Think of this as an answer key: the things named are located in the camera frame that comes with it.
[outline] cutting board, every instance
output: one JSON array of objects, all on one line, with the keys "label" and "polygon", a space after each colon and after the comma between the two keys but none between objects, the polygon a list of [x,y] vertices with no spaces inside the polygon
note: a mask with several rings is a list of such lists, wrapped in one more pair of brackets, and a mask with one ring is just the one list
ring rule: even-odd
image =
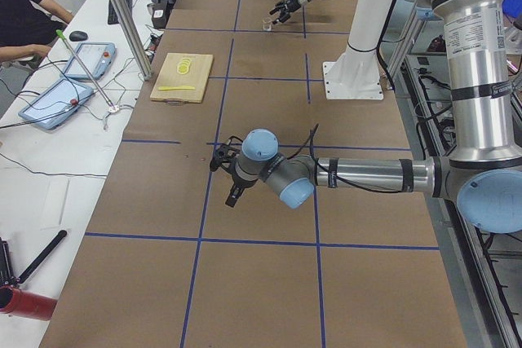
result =
[{"label": "cutting board", "polygon": [[[190,67],[186,74],[178,73],[178,64],[190,59]],[[179,101],[200,104],[205,95],[206,83],[212,67],[213,55],[193,53],[169,53],[161,67],[150,95],[152,101]],[[165,90],[162,87],[193,86],[194,90]]]}]

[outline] red cylinder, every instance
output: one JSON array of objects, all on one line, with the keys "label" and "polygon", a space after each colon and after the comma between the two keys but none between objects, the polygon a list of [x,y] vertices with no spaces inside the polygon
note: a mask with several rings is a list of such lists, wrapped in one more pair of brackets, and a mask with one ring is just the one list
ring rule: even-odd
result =
[{"label": "red cylinder", "polygon": [[0,313],[48,321],[56,300],[4,285],[0,287]]}]

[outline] computer mouse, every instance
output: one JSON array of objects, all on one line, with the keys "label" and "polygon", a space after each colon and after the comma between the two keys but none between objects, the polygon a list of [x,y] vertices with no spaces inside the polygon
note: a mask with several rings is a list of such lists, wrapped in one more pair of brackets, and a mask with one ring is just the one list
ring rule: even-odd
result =
[{"label": "computer mouse", "polygon": [[80,30],[74,30],[69,34],[69,40],[71,41],[85,41],[89,36],[85,32],[81,32]]}]

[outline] white desk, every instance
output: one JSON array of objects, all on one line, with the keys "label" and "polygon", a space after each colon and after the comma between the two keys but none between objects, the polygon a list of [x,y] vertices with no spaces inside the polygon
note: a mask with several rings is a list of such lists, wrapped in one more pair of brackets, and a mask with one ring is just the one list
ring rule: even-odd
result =
[{"label": "white desk", "polygon": [[[133,2],[133,18],[141,41],[146,42],[151,33],[146,26],[151,24],[147,11],[150,0]],[[65,30],[66,36],[73,30],[82,30],[89,34],[90,42],[114,42],[116,45],[117,54],[113,64],[100,79],[102,86],[123,68],[126,59],[132,57],[120,25],[107,25],[107,14],[108,0],[86,0]],[[57,42],[49,58],[68,59],[69,53],[62,42]],[[50,65],[37,71],[25,90],[42,92],[59,75],[58,70]],[[127,88],[122,96],[122,104],[134,105],[142,85],[135,61],[117,81]],[[123,92],[114,82],[105,91],[113,101],[117,101]],[[16,99],[0,120],[0,126],[21,122],[18,111],[25,105],[24,101]],[[98,117],[107,111],[107,104],[99,94],[87,101],[86,106]],[[109,117],[108,129],[104,130],[102,121],[96,120],[85,108],[80,108],[62,126],[51,132],[35,126],[0,130],[0,141],[3,143],[0,152],[33,170],[47,173],[107,174],[130,116],[131,110],[121,110]],[[0,236],[9,243],[15,274],[20,275],[60,229],[68,232],[67,237],[22,286],[23,290],[58,298],[104,180],[70,177],[61,223],[58,227],[49,227],[42,224],[41,216],[47,189],[53,178],[31,174],[0,157]],[[114,276],[107,276],[107,283],[117,284],[114,279]],[[43,321],[0,315],[2,348],[38,346],[47,325]]]}]

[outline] black keyboard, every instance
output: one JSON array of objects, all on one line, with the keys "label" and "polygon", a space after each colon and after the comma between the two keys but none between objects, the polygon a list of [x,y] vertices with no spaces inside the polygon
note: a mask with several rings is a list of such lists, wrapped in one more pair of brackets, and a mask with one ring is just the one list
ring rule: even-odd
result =
[{"label": "black keyboard", "polygon": [[[132,0],[125,0],[127,2],[127,6],[129,7],[130,13],[132,14]],[[108,24],[117,24],[119,23],[117,20],[116,10],[114,10],[114,6],[111,1],[108,1]]]}]

